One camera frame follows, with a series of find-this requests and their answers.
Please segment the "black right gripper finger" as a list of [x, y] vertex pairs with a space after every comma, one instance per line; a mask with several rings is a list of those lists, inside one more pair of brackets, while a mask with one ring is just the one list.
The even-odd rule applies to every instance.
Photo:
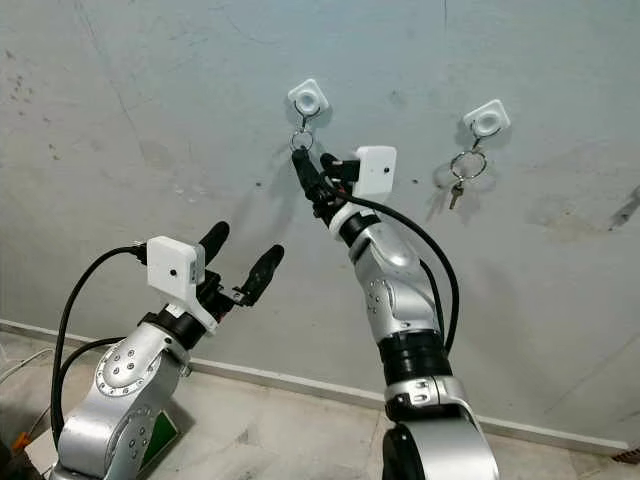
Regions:
[[330, 188], [353, 188], [360, 179], [360, 160], [357, 157], [320, 156], [323, 178]]
[[303, 196], [311, 202], [315, 216], [326, 216], [328, 209], [328, 186], [316, 166], [312, 164], [307, 148], [294, 148], [291, 161], [296, 172]]

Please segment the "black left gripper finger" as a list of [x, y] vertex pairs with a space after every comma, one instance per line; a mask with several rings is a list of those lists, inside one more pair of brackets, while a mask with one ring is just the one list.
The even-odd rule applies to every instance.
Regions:
[[230, 225], [228, 221], [218, 221], [218, 223], [212, 225], [209, 232], [207, 232], [205, 236], [200, 239], [200, 242], [198, 242], [198, 246], [200, 246], [201, 250], [204, 251], [204, 260], [202, 260], [202, 265], [209, 265], [210, 262], [219, 255], [221, 247], [223, 247], [224, 243], [227, 242], [229, 234]]
[[285, 253], [283, 244], [274, 244], [252, 266], [244, 284], [239, 287], [239, 305], [251, 307], [259, 302], [262, 293], [269, 287]]

